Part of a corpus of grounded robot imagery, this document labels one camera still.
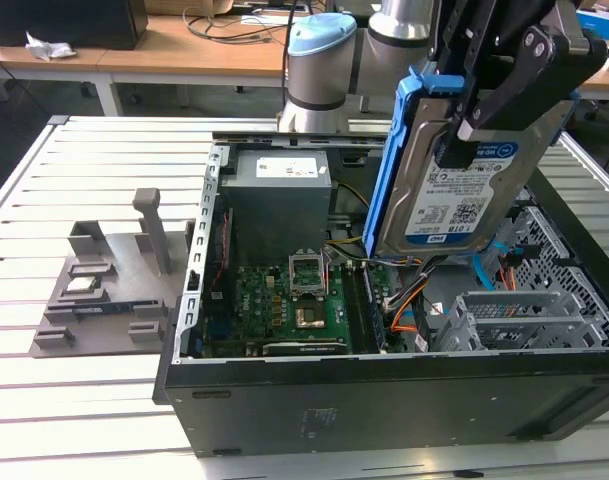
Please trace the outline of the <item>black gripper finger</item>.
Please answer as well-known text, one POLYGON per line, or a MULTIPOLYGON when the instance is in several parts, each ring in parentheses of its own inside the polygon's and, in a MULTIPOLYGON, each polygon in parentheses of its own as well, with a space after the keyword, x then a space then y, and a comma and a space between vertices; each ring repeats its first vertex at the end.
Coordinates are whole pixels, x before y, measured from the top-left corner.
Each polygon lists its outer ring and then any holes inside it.
POLYGON ((447 132, 437 146, 437 165, 465 168, 477 152, 476 140, 465 140, 461 128, 520 132, 596 73, 606 60, 606 44, 591 34, 574 49, 558 28, 531 25, 521 35, 511 67, 491 54, 495 38, 488 26, 448 26, 442 34, 438 69, 461 74, 464 86, 453 102, 447 132))
POLYGON ((490 26, 489 1, 434 1, 429 36, 430 61, 441 75, 464 78, 455 112, 464 118, 477 93, 478 57, 490 26))

